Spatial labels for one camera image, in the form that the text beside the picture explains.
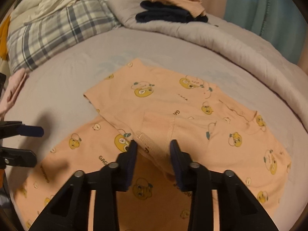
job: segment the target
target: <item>bed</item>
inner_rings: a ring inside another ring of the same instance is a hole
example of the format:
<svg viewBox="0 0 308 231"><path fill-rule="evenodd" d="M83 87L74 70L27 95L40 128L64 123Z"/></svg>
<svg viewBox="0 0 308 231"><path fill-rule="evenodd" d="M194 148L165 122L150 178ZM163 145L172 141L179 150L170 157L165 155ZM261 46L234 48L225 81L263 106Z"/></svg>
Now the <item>bed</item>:
<svg viewBox="0 0 308 231"><path fill-rule="evenodd" d="M279 54L271 44L252 32L211 15L209 23L243 42L255 39L258 46L271 49L272 58ZM83 93L130 60L140 58L146 65L161 65L215 83L233 99L250 109L257 109L267 119L268 127L292 157L285 192L273 216L279 230L288 231L308 202L308 178L304 173L308 158L305 148L308 133L304 127L307 116L303 113L300 119L299 112L295 113L294 107L290 108L284 101L284 95L270 89L275 87L275 82L260 82L262 78L258 77L258 72L248 69L249 73L236 61L216 52L179 38L128 27L93 36L55 55L31 72L15 106L6 115L6 120L42 126L44 137L7 138L3 140L3 146L30 148L41 161L68 133L97 115ZM290 86L308 84L308 77L296 65L281 67L289 73ZM301 94L307 99L307 92ZM28 172L24 168L7 168L12 192L25 180Z"/></svg>

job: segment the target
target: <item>black clamp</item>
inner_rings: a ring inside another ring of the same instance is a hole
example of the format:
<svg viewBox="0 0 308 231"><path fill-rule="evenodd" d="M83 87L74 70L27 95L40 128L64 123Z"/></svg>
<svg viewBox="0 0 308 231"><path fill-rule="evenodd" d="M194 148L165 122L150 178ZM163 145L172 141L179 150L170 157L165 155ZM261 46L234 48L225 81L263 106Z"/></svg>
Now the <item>black clamp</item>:
<svg viewBox="0 0 308 231"><path fill-rule="evenodd" d="M37 126L28 126L20 121L0 121L0 139L16 135L42 137L44 130ZM36 155L31 150L0 146L0 169L9 166L35 167Z"/></svg>
<svg viewBox="0 0 308 231"><path fill-rule="evenodd" d="M231 170L209 171L182 152L176 140L170 154L178 187L192 191L188 231L213 231L212 190L218 192L220 231L278 231L278 228L250 192Z"/></svg>
<svg viewBox="0 0 308 231"><path fill-rule="evenodd" d="M127 152L100 171L76 171L51 199L29 231L88 230L91 191L96 190L93 231L119 231L116 192L131 184L137 158L137 143L132 140Z"/></svg>

